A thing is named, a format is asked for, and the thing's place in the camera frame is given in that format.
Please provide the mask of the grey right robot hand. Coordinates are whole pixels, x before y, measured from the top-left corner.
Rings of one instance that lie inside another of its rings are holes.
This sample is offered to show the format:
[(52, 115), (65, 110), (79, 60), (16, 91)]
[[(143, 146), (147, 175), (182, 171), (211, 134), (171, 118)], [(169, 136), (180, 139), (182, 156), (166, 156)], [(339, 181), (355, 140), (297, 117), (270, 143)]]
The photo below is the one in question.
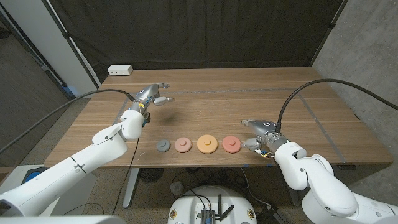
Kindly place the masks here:
[(245, 119), (241, 124), (247, 126), (256, 137), (246, 140), (241, 147), (245, 147), (251, 151), (267, 146), (268, 149), (275, 153), (281, 145), (288, 143), (288, 139), (276, 131), (276, 124), (272, 121), (260, 121)]

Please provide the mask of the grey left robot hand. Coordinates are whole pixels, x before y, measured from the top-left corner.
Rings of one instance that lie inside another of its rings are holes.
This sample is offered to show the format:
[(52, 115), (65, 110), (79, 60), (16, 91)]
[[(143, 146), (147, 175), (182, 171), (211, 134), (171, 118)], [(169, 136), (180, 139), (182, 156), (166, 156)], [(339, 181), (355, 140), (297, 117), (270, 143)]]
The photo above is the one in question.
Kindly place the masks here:
[(175, 99), (170, 97), (161, 96), (159, 90), (161, 88), (168, 88), (170, 85), (167, 83), (151, 84), (143, 88), (135, 95), (135, 101), (132, 103), (130, 110), (138, 111), (140, 114), (147, 112), (147, 107), (153, 103), (156, 106), (162, 106), (168, 102), (173, 102)]

